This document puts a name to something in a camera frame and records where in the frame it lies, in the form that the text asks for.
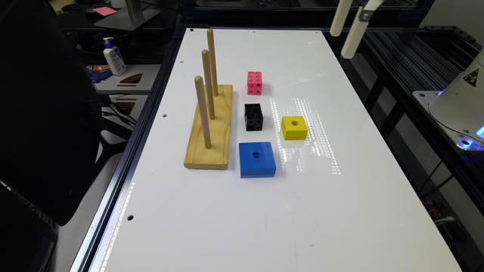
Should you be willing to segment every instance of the metal frame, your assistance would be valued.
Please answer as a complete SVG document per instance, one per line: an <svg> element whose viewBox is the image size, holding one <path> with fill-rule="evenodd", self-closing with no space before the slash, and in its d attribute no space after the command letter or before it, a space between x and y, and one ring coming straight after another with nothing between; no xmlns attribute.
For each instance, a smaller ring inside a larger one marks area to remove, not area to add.
<svg viewBox="0 0 484 272"><path fill-rule="evenodd" d="M422 49L419 51L420 56L403 51L403 43L409 42L405 39L407 35L410 33L392 35L371 32L363 38L361 52L379 76L377 84L364 103L368 106L374 105L381 93L383 82L397 102L380 128L382 136L387 139L403 114L406 114L484 215L484 164L479 162L480 156L458 150L411 95L412 91L419 89L444 89L457 75L458 70L449 66L446 61L438 60L434 51L424 48L423 43L418 42L419 39L413 39L411 46ZM473 49L472 54L475 55L478 52L478 48L472 45L468 45L466 49ZM427 66L423 60L427 60L433 67Z"/></svg>
<svg viewBox="0 0 484 272"><path fill-rule="evenodd" d="M371 19L370 27L419 26L435 0L418 0L415 7L380 7ZM217 26L318 26L329 27L337 5L333 7L288 8L268 7L265 0L259 7L197 7L194 0L182 0L184 20L188 23L210 23ZM353 2L345 27L350 27L362 1Z"/></svg>

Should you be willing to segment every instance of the wooden peg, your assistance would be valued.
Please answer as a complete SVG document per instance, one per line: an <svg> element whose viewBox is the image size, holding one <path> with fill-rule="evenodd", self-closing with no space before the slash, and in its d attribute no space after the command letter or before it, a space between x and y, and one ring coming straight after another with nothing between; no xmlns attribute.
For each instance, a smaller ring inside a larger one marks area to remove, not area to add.
<svg viewBox="0 0 484 272"><path fill-rule="evenodd" d="M213 30L208 29L206 36L209 40L210 69L212 73L213 96L219 96L219 84L217 82L217 66L215 62L215 41L213 39Z"/></svg>
<svg viewBox="0 0 484 272"><path fill-rule="evenodd" d="M205 74L206 102L209 108L209 118L214 120L215 107L213 106L212 79L210 76L210 57L207 50L202 51L203 72Z"/></svg>
<svg viewBox="0 0 484 272"><path fill-rule="evenodd" d="M203 79L201 76L195 76L195 88L197 89L198 109L202 121L203 140L205 141L205 148L209 149L212 147L212 142L210 140L209 119L206 115L205 90L203 90Z"/></svg>

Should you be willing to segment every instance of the yellow block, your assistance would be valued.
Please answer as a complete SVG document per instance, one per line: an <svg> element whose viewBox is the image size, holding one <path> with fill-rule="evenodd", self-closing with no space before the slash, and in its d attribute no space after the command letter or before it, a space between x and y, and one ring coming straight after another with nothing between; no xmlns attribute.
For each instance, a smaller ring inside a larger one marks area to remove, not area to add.
<svg viewBox="0 0 484 272"><path fill-rule="evenodd" d="M281 127L284 140L305 140L308 134L308 127L302 116L283 116Z"/></svg>
<svg viewBox="0 0 484 272"><path fill-rule="evenodd" d="M188 169L225 170L228 164L228 139L230 137L230 118L232 109L232 85L219 85L219 96L213 97L215 119L209 119L212 147L205 148L203 142L200 111L195 111L185 167Z"/></svg>

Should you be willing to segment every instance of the small cube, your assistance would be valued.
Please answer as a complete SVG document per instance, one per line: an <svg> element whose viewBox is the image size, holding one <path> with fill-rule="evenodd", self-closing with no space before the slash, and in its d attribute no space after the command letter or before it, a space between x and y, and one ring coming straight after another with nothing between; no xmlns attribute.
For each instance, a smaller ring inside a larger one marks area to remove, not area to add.
<svg viewBox="0 0 484 272"><path fill-rule="evenodd" d="M270 142L239 143L240 177L272 178L275 160Z"/></svg>
<svg viewBox="0 0 484 272"><path fill-rule="evenodd" d="M281 128L284 140L305 140L308 134L303 116L283 116Z"/></svg>
<svg viewBox="0 0 484 272"><path fill-rule="evenodd" d="M262 94L262 72L247 73L247 94Z"/></svg>
<svg viewBox="0 0 484 272"><path fill-rule="evenodd" d="M244 108L246 131L261 131L264 123L264 116L260 104L245 104Z"/></svg>

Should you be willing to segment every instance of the white table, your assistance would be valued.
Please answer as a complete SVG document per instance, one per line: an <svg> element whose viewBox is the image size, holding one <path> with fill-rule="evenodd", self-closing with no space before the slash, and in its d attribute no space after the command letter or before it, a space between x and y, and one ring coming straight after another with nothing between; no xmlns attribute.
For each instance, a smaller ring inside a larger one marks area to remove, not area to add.
<svg viewBox="0 0 484 272"><path fill-rule="evenodd" d="M100 270L460 271L321 32L214 33L219 84L234 86L228 169L183 166L207 48L188 30ZM245 103L262 131L245 131ZM290 115L305 141L283 139ZM256 141L272 143L274 178L240 178L238 143Z"/></svg>

